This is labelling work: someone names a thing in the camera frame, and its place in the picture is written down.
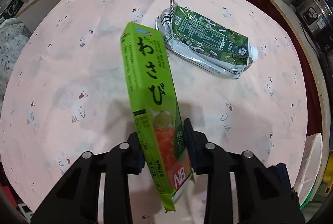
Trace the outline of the white-lined trash bin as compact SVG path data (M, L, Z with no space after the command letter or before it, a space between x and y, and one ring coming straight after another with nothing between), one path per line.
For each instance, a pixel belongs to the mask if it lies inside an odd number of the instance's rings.
M321 165L322 150L323 143L320 133L307 136L301 166L293 187L298 193L300 207L309 200Z

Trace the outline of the green flattened milk carton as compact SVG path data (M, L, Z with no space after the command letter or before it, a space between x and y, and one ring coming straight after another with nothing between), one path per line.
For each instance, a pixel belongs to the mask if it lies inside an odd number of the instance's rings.
M238 79L258 59L248 37L175 0L155 19L155 27L170 51L219 77Z

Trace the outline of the green wasabi box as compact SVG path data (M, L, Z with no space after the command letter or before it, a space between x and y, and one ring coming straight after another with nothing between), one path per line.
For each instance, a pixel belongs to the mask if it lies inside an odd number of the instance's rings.
M129 22L120 44L140 145L164 209L174 212L192 169L163 36Z

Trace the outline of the steel rice cooker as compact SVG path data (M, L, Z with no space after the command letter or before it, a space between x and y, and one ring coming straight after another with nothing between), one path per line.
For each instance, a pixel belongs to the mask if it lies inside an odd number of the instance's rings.
M332 10L325 0L304 0L296 12L312 36L332 30Z

